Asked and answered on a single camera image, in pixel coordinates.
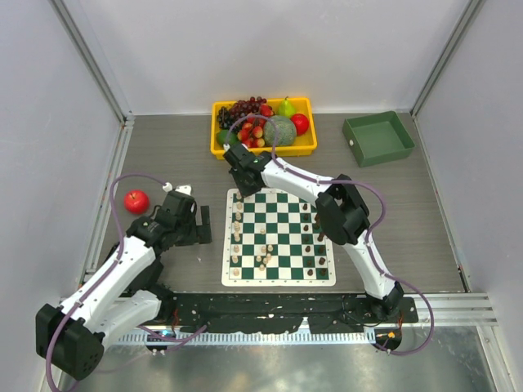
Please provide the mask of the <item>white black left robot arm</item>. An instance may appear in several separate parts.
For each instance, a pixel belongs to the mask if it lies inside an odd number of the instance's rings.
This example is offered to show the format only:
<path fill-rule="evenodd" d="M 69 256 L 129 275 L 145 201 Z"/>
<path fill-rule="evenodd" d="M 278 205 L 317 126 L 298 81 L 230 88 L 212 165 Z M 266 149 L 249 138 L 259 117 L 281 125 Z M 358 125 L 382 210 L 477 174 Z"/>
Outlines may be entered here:
<path fill-rule="evenodd" d="M 36 314 L 36 352 L 76 381 L 89 376 L 117 339 L 145 322 L 169 323 L 175 294 L 158 280 L 171 247 L 210 243 L 207 206 L 188 185 L 169 191 L 153 216 L 132 222 L 123 244 L 71 297 Z"/>

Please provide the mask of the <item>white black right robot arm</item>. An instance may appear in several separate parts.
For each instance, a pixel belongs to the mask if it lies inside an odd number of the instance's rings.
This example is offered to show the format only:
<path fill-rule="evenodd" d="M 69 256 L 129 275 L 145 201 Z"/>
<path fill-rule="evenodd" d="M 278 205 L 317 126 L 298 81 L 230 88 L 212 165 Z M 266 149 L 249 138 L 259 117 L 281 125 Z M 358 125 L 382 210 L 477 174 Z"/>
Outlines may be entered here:
<path fill-rule="evenodd" d="M 346 251 L 359 272 L 371 315 L 387 322 L 398 314 L 404 290 L 373 241 L 369 209 L 357 189 L 364 184 L 344 175 L 316 175 L 269 152 L 255 155 L 241 143 L 227 145 L 224 158 L 242 196 L 279 189 L 313 205 L 321 233 Z"/>

